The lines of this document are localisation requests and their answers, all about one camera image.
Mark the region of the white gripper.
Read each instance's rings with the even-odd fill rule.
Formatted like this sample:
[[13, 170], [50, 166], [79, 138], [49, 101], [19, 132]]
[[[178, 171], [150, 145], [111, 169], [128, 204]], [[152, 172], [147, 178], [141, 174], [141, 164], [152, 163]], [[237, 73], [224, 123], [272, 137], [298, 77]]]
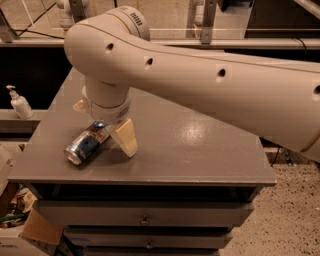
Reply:
[[131, 96], [129, 92], [126, 92], [124, 102], [120, 105], [111, 107], [99, 106], [87, 96], [86, 88], [83, 88], [82, 100], [73, 105], [73, 110], [87, 113], [93, 120], [104, 124], [117, 124], [122, 121], [112, 128], [110, 135], [128, 157], [133, 157], [137, 152], [138, 145], [133, 122], [130, 118], [127, 118], [130, 104]]

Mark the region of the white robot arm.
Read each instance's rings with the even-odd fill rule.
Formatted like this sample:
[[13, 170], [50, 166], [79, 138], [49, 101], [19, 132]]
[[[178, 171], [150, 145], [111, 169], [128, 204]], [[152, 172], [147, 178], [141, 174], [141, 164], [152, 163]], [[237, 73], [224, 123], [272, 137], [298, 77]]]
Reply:
[[317, 63], [154, 44], [130, 6], [76, 23], [64, 50], [96, 120], [123, 120], [137, 88], [320, 161]]

